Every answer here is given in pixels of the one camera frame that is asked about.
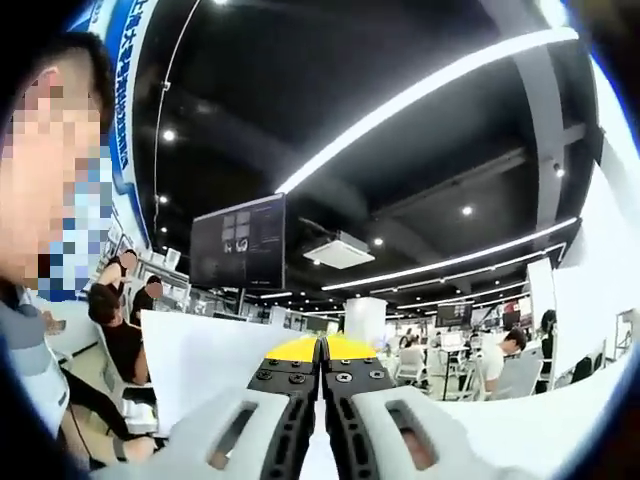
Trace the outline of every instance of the ceiling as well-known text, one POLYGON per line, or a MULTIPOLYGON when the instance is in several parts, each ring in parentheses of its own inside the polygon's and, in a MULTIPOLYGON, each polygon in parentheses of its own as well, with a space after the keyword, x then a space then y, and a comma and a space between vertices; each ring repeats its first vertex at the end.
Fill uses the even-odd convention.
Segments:
MULTIPOLYGON (((179 269, 188 273, 194 217, 272 194, 343 131, 425 76, 505 38, 547 28, 532 1, 496 5, 203 0, 169 67, 193 3, 161 0, 146 34, 133 112, 136 178, 154 248, 181 251, 179 269), (170 88, 161 101, 167 72, 170 88), (167 129, 174 141, 163 140, 167 129), (158 194, 170 199, 155 222, 154 178, 158 194)), ((288 195, 286 279, 294 295, 281 304, 339 310, 356 294, 571 242, 577 225, 445 270, 321 290, 455 258, 579 215, 598 142, 590 64, 579 42, 538 47, 446 84, 359 138, 288 195), (556 163, 567 172, 563 178, 556 163), (462 214, 466 206, 471 215, 462 214), (375 261, 336 270, 302 256, 338 230, 368 242, 375 261), (383 245, 375 246, 375 238, 383 245)), ((550 254, 554 261, 560 251, 550 254)), ((523 261, 375 295, 396 307, 525 277, 523 261)))

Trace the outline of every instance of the white shirt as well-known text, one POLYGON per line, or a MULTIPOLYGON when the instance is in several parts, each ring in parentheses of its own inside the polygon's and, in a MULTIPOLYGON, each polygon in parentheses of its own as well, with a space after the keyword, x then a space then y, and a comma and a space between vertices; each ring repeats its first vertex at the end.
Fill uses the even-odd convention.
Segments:
POLYGON ((496 343, 482 347, 482 376, 484 381, 497 380, 504 368, 504 351, 496 343))

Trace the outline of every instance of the woman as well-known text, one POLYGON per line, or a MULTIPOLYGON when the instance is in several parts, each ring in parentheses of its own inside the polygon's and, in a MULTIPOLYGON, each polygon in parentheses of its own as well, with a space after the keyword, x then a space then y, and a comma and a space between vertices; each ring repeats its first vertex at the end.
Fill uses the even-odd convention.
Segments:
POLYGON ((124 284, 129 280, 127 274, 133 271, 138 264, 138 255, 132 249, 125 250, 120 255, 113 257, 98 277, 97 283, 105 285, 113 292, 116 298, 122 296, 124 284))
MULTIPOLYGON (((545 335, 545 338, 540 342, 540 346, 542 347, 542 356, 545 360, 551 360, 553 357, 553 329, 556 323, 556 311, 555 310, 547 310, 542 315, 542 320, 540 321, 540 330, 545 335)), ((545 361, 542 364, 542 375, 549 375, 551 372, 551 362, 545 361)), ((536 382, 536 393, 544 393, 547 391, 546 381, 538 381, 536 382)))

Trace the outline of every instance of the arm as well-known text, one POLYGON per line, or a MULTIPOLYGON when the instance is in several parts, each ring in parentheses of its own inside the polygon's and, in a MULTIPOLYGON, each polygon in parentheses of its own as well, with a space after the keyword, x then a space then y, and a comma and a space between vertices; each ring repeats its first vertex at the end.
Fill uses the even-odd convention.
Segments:
POLYGON ((122 276, 120 275, 120 265, 114 263, 102 271, 98 277, 97 283, 102 285, 111 285, 118 280, 122 280, 122 276))
POLYGON ((149 365, 147 365, 147 356, 144 353, 144 345, 140 345, 140 353, 136 358, 134 365, 135 377, 133 383, 144 385, 149 380, 149 365))

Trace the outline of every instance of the wall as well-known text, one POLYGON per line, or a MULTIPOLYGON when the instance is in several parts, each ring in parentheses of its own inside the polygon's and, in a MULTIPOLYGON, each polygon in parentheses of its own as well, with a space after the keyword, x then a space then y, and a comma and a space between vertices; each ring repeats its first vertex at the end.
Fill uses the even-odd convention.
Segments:
POLYGON ((582 225, 559 269, 556 378, 606 338, 610 356, 616 314, 638 304, 637 242, 598 165, 581 213, 582 225))

